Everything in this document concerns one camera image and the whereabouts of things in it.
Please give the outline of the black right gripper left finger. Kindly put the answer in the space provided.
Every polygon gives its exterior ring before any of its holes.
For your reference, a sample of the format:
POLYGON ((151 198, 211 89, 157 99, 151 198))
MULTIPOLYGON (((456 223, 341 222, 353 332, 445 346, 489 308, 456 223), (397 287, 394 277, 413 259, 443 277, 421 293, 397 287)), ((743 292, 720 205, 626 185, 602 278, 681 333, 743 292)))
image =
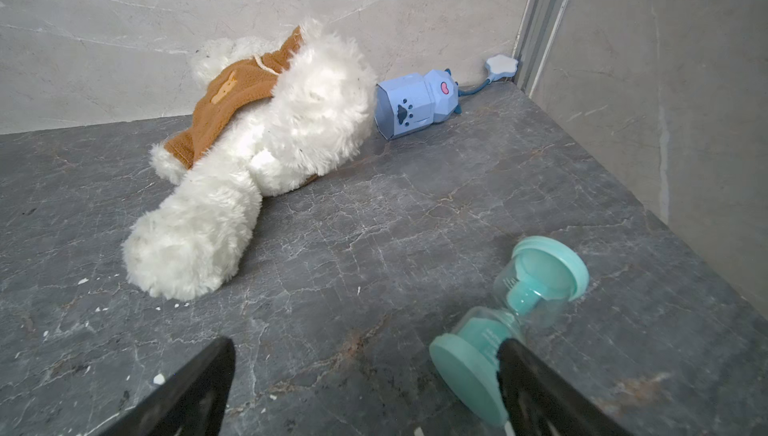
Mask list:
POLYGON ((235 368, 233 340, 218 337, 104 433, 217 436, 235 368))

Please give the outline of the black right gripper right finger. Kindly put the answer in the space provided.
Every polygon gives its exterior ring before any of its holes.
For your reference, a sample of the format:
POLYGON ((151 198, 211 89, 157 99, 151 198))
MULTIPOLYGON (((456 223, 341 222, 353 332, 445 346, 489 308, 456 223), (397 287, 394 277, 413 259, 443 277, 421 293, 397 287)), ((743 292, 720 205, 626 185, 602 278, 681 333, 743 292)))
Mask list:
POLYGON ((515 434, 631 435, 519 340, 502 342, 497 358, 500 392, 515 434))

